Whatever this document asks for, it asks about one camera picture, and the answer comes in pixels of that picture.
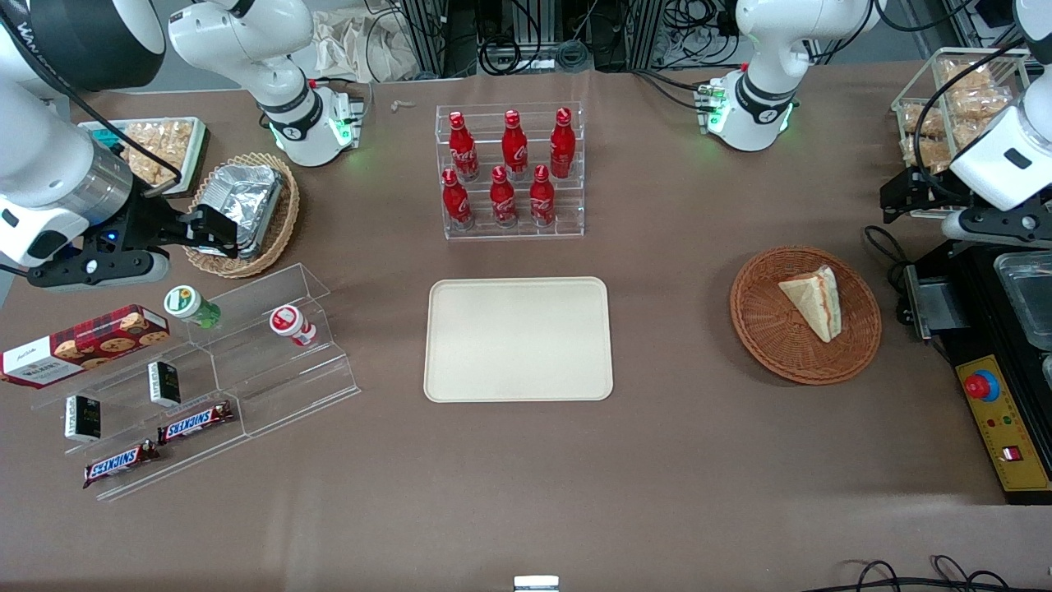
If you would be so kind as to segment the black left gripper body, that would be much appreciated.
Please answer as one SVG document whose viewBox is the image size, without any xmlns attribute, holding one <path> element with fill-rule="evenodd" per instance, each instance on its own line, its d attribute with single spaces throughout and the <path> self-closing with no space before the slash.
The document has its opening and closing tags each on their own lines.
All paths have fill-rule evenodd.
<svg viewBox="0 0 1052 592">
<path fill-rule="evenodd" d="M 948 168 L 939 172 L 923 169 L 923 180 L 928 187 L 928 197 L 923 201 L 924 219 L 944 219 L 976 204 L 976 193 Z"/>
</svg>

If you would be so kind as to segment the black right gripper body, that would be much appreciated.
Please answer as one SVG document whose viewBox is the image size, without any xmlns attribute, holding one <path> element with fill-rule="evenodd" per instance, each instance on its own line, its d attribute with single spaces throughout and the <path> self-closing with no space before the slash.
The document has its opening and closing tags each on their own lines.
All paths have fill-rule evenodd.
<svg viewBox="0 0 1052 592">
<path fill-rule="evenodd" d="M 162 197 L 134 193 L 123 213 L 122 246 L 132 250 L 185 244 L 191 239 L 185 213 L 174 209 Z"/>
</svg>

